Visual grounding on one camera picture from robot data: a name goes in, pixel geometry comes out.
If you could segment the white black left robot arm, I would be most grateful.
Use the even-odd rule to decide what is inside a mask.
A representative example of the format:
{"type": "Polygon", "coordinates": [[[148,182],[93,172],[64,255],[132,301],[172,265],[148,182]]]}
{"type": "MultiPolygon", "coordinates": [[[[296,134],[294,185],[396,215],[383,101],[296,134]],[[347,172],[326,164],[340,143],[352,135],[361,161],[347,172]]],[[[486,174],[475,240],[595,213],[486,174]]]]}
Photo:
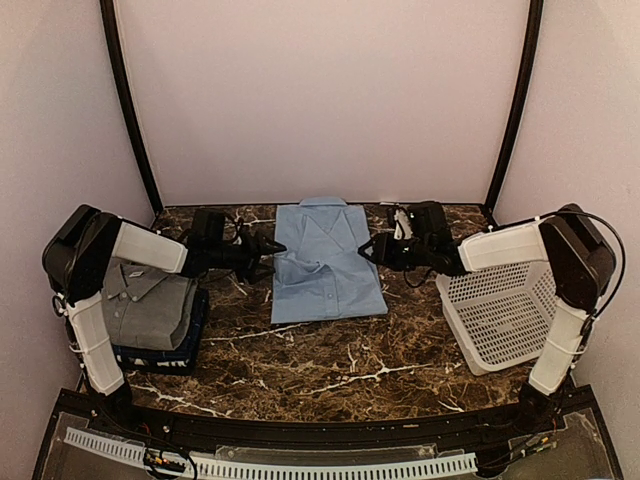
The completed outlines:
{"type": "Polygon", "coordinates": [[[127,390],[102,312],[102,289],[112,259],[126,260],[168,274],[197,278],[211,269],[229,270],[255,284],[274,274],[263,258],[285,245],[242,222],[224,237],[229,217],[199,209],[181,240],[165,237],[115,214],[80,205],[47,244],[42,265],[55,293],[56,313],[66,317],[79,348],[91,391],[104,397],[127,390]]]}

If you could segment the light blue long sleeve shirt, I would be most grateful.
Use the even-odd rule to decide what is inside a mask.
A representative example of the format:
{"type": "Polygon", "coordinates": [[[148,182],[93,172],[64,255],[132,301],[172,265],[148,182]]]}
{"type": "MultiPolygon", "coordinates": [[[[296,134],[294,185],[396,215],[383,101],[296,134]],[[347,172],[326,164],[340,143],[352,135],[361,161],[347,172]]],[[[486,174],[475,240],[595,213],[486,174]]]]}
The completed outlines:
{"type": "Polygon", "coordinates": [[[377,267],[358,253],[370,240],[365,210],[338,197],[276,209],[273,325],[388,313],[377,267]]]}

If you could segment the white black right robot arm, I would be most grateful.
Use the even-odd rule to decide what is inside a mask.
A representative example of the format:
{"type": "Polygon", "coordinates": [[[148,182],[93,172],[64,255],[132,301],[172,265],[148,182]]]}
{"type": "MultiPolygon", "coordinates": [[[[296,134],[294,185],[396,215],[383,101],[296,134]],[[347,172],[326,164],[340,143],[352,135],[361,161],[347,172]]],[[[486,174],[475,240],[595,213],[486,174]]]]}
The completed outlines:
{"type": "Polygon", "coordinates": [[[533,362],[526,387],[552,396],[581,355],[622,269],[600,229],[576,204],[457,239],[433,201],[398,208],[393,232],[358,252],[372,263],[436,276],[444,316],[471,372],[533,362]]]}

